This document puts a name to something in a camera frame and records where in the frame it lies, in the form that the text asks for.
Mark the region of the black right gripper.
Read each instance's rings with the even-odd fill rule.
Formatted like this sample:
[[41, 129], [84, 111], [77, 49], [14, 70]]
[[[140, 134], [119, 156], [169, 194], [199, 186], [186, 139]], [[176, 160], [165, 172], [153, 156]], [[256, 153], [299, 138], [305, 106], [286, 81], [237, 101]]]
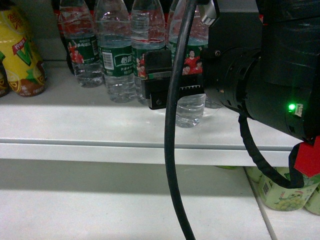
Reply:
[[[200, 21], [209, 27], [208, 46], [200, 52], [204, 69], [181, 77], [178, 96], [205, 93], [219, 105], [243, 111], [248, 78], [260, 57], [262, 22], [257, 12], [220, 12], [216, 0], [197, 4]], [[170, 50], [148, 52], [145, 70], [143, 96], [150, 109], [164, 109], [173, 72]]]

